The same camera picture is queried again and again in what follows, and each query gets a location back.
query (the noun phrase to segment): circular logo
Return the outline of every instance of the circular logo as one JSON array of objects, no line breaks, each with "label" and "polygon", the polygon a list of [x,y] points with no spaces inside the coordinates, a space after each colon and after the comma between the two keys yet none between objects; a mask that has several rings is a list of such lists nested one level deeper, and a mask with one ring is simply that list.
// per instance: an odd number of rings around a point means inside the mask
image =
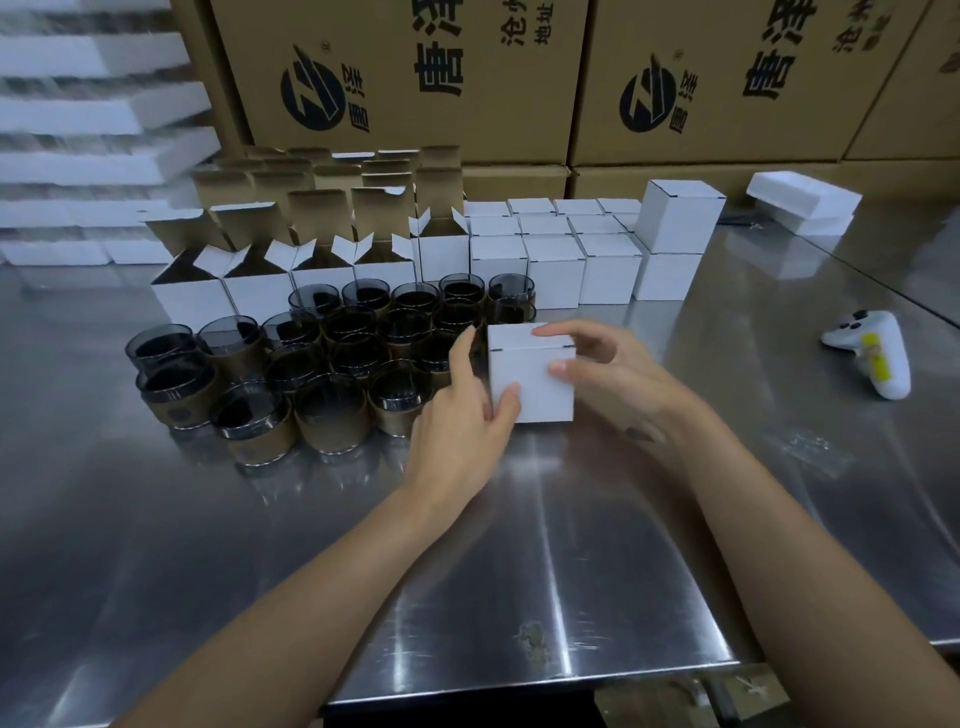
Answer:
[{"label": "circular logo", "polygon": [[631,132],[644,133],[670,115],[677,101],[677,81],[656,56],[650,57],[650,67],[644,68],[639,78],[640,89],[634,76],[620,95],[620,121]]},{"label": "circular logo", "polygon": [[344,118],[347,96],[329,68],[294,46],[297,60],[280,78],[280,98],[297,123],[314,132],[333,129]]}]

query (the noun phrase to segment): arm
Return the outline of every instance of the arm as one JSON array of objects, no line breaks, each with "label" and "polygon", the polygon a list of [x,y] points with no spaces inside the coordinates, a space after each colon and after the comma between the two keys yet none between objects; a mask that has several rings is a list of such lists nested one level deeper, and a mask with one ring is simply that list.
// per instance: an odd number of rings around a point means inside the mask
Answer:
[{"label": "arm", "polygon": [[[470,368],[473,329],[450,351],[451,386],[417,419],[407,476],[352,531],[258,599],[116,721],[123,728],[303,728],[414,561],[486,485],[520,403],[490,404]],[[469,442],[463,452],[458,447]]]},{"label": "arm", "polygon": [[756,637],[814,725],[956,725],[960,681],[893,600],[631,332],[588,321],[593,361],[557,362],[574,384],[620,396],[677,448]]}]

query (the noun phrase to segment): yellow sticker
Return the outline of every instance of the yellow sticker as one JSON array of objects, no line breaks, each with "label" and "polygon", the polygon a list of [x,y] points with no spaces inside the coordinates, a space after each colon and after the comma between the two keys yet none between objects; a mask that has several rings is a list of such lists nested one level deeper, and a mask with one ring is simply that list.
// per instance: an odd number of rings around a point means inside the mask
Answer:
[{"label": "yellow sticker", "polygon": [[890,373],[887,357],[883,355],[883,347],[880,346],[880,335],[875,331],[865,333],[860,337],[860,344],[873,378],[876,381],[890,381],[893,375]]}]

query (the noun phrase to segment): metallic tabletop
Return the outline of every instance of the metallic tabletop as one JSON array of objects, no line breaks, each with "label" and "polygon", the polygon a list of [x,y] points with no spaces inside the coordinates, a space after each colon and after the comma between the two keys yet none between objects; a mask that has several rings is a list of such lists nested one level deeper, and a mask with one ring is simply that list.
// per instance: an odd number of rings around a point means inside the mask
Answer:
[{"label": "metallic tabletop", "polygon": [[[0,269],[4,726],[109,722],[402,478],[393,438],[243,471],[205,429],[172,436],[123,354],[164,318],[155,273]],[[879,399],[817,342],[861,307],[900,319],[907,400]],[[957,329],[773,224],[718,229],[685,303],[581,314],[636,331],[933,643],[960,642]],[[572,424],[517,428],[381,610],[335,703],[760,659],[668,455],[584,397]]]}]

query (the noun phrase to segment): game controller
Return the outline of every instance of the game controller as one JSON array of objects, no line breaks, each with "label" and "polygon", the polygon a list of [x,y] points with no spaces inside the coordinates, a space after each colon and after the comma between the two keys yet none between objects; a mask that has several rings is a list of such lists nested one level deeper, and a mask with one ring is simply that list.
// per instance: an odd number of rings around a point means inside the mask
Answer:
[{"label": "game controller", "polygon": [[877,393],[887,400],[910,394],[910,361],[897,317],[890,311],[856,311],[820,340],[835,349],[856,352],[856,362]]}]

